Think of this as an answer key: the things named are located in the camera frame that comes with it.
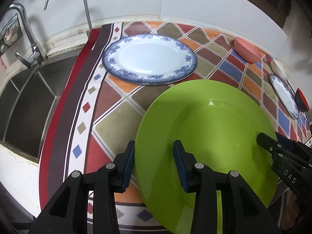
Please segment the person right hand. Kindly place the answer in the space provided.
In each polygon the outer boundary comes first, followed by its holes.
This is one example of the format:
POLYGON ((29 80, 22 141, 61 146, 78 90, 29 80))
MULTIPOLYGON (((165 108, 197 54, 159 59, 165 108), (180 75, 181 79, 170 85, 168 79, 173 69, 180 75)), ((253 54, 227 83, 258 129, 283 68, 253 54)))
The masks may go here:
POLYGON ((299 207, 297 204, 297 197, 292 193, 289 202, 286 206, 286 209, 283 212, 280 221, 280 229, 288 230, 292 228, 296 223, 298 215, 299 215, 299 207))

